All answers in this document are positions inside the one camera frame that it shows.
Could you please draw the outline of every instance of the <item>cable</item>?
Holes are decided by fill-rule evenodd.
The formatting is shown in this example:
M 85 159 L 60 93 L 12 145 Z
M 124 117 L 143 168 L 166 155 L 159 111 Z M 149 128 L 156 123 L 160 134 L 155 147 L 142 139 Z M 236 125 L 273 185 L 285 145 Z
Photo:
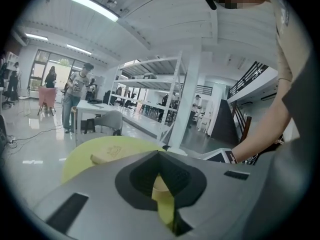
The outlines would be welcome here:
M 52 129 L 49 129 L 49 130 L 40 131 L 38 134 L 36 134 L 36 135 L 34 135 L 34 136 L 32 136 L 32 137 L 29 137 L 29 138 L 21 138 L 21 139 L 16 139 L 16 140 L 14 140 L 14 142 L 16 142 L 16 141 L 22 141 L 22 140 L 29 140 L 29 141 L 23 143 L 23 144 L 21 145 L 21 147 L 20 147 L 17 151 L 15 151 L 15 152 L 13 152 L 13 153 L 7 154 L 7 159 L 4 159 L 4 158 L 1 157 L 1 161 L 3 161 L 3 162 L 0 162 L 1 168 L 3 168 L 3 167 L 5 166 L 6 161 L 8 161 L 9 158 L 10 158 L 12 155 L 18 153 L 18 152 L 24 147 L 24 145 L 26 145 L 27 143 L 29 143 L 30 141 L 32 141 L 34 137 L 36 137 L 36 136 L 38 136 L 38 135 L 40 135 L 40 134 L 46 133 L 46 132 L 50 132 L 50 131 L 52 131 L 52 130 L 61 129 L 61 128 L 63 127 L 62 124 L 58 125 L 58 127 L 59 127 L 59 126 L 61 126 L 61 127 L 60 127 L 60 128 L 52 128 Z M 15 146 L 15 147 L 10 147 L 10 148 L 11 148 L 11 149 L 15 149 L 17 146 L 18 146 L 18 144 L 16 143 L 16 146 Z
M 38 132 L 36 135 L 32 136 L 32 137 L 29 137 L 29 138 L 19 138 L 19 139 L 15 139 L 14 142 L 17 142 L 17 141 L 26 141 L 26 140 L 29 140 L 29 139 L 32 139 L 36 136 L 38 136 L 39 134 L 42 134 L 42 133 L 46 133 L 46 132 L 49 132 L 49 131 L 52 131 L 52 130 L 58 130 L 58 129 L 61 129 L 62 127 L 60 128 L 52 128 L 52 129 L 49 129 L 49 130 L 43 130 L 43 131 L 40 131 Z

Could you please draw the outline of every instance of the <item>tree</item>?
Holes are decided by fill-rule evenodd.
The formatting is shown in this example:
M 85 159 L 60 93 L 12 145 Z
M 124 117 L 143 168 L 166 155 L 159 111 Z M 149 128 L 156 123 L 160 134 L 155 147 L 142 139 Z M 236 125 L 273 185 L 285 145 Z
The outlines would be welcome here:
M 67 58 L 59 59 L 59 64 L 62 66 L 70 67 L 70 62 Z

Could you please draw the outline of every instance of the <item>gray machine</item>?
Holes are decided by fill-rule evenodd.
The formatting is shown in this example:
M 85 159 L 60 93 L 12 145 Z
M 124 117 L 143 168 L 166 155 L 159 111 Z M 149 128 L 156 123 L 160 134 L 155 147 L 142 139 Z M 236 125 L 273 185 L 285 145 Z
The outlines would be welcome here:
M 34 212 L 57 233 L 78 240 L 239 239 L 272 160 L 264 155 L 250 166 L 141 153 L 86 169 Z M 158 173 L 174 196 L 174 232 L 151 199 Z

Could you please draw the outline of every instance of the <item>ceiling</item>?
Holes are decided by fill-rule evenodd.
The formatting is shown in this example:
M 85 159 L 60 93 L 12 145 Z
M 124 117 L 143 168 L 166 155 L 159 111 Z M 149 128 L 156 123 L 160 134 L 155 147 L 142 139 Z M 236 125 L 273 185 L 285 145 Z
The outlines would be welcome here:
M 202 70 L 239 79 L 254 61 L 274 67 L 275 20 L 270 4 L 210 10 L 204 0 L 95 0 L 120 16 L 113 22 L 71 0 L 33 0 L 17 20 L 20 33 L 46 36 L 52 45 L 92 52 L 108 67 L 201 39 Z

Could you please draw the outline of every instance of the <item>pink chair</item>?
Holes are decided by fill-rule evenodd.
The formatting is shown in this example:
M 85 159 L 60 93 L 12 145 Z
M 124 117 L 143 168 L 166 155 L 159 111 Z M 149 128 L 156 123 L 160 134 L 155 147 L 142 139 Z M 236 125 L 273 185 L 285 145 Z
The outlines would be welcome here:
M 45 86 L 41 86 L 38 88 L 38 91 L 39 91 L 39 106 L 40 106 L 38 115 L 40 111 L 42 111 L 42 108 L 44 106 L 49 107 L 52 115 L 54 115 L 52 108 L 54 109 L 54 112 L 56 112 L 56 109 L 55 109 L 55 100 L 57 95 L 56 88 L 47 88 Z

